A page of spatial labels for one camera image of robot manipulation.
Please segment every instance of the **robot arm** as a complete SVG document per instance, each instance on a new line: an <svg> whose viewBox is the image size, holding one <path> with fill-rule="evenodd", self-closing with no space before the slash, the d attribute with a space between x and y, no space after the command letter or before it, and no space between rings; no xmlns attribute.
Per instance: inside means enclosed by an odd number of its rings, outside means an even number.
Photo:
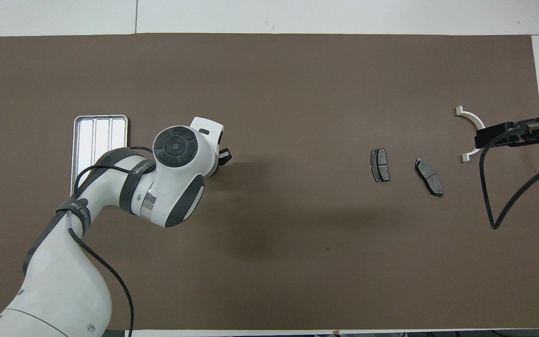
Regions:
<svg viewBox="0 0 539 337"><path fill-rule="evenodd" d="M105 205L163 227L186 220L204 177L231 158L219 151L222 132L221 124L196 117L155 137L154 161L126 147L101 156L30 248L21 290L0 315L0 336L100 337L111 318L109 290L68 229L83 237Z"/></svg>

